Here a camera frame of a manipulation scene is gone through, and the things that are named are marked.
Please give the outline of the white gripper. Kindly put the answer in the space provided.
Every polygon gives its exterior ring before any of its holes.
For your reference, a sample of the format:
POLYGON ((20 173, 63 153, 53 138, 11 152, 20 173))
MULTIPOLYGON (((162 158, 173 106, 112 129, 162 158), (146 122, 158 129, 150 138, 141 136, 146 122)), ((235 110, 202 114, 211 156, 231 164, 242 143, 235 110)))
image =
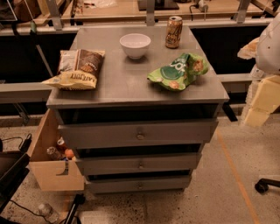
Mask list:
MULTIPOLYGON (((250 60, 256 56, 259 38, 251 40, 237 53, 241 59, 250 60)), ((244 123, 251 127, 262 126, 270 115, 280 107, 280 76, 273 75, 264 78, 264 71, 253 66, 246 97, 244 123)))

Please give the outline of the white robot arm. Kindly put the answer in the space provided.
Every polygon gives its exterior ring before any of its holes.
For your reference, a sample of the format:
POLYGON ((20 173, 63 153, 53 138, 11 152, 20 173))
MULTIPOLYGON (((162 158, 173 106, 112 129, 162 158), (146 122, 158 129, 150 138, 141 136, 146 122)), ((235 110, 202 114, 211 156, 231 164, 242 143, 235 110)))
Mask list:
POLYGON ((256 68, 269 75, 251 86, 256 92, 247 99, 243 110, 243 123, 260 127, 280 107, 280 14, 275 16, 259 38, 241 48, 237 56, 246 60, 255 58, 256 68))

